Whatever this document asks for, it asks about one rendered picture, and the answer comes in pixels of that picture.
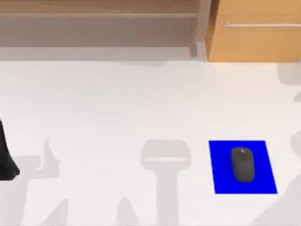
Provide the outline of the blue mouse pad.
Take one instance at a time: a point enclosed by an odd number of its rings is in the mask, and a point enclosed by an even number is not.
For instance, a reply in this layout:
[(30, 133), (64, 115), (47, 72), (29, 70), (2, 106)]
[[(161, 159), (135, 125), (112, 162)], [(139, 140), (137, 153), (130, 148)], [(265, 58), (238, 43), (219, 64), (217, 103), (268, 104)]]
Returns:
[[(250, 183), (235, 179), (230, 152), (245, 147), (253, 152), (255, 178)], [(209, 150), (216, 194), (277, 194), (277, 186), (264, 140), (210, 140)]]

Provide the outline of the dark grey computer mouse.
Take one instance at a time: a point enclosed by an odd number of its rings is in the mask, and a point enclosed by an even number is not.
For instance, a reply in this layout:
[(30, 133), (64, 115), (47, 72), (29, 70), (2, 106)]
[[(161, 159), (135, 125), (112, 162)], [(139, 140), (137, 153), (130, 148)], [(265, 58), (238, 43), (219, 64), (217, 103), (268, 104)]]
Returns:
[(235, 147), (230, 152), (233, 175), (242, 183), (250, 183), (255, 178), (253, 152), (245, 147)]

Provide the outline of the brown wooden open shelf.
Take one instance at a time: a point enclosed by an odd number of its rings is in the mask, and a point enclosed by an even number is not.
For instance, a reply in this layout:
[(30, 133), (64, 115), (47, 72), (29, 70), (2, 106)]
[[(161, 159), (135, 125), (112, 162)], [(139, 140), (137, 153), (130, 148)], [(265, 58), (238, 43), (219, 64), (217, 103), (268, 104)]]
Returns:
[(187, 18), (189, 51), (198, 56), (202, 0), (0, 0), (0, 17)]

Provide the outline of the light wooden cupboard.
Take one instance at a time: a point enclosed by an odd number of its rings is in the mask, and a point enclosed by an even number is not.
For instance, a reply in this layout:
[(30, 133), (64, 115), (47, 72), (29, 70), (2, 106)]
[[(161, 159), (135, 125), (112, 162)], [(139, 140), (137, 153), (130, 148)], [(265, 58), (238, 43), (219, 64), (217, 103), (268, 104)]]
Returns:
[(301, 0), (211, 0), (206, 30), (209, 62), (301, 61), (301, 27), (224, 27), (301, 24)]

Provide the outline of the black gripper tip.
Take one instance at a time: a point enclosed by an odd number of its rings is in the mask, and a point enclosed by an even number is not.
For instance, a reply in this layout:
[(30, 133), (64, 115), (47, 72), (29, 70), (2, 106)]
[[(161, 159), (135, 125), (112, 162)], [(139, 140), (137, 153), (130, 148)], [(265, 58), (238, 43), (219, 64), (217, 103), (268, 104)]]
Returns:
[(0, 181), (11, 181), (19, 174), (20, 169), (9, 153), (3, 124), (0, 120)]

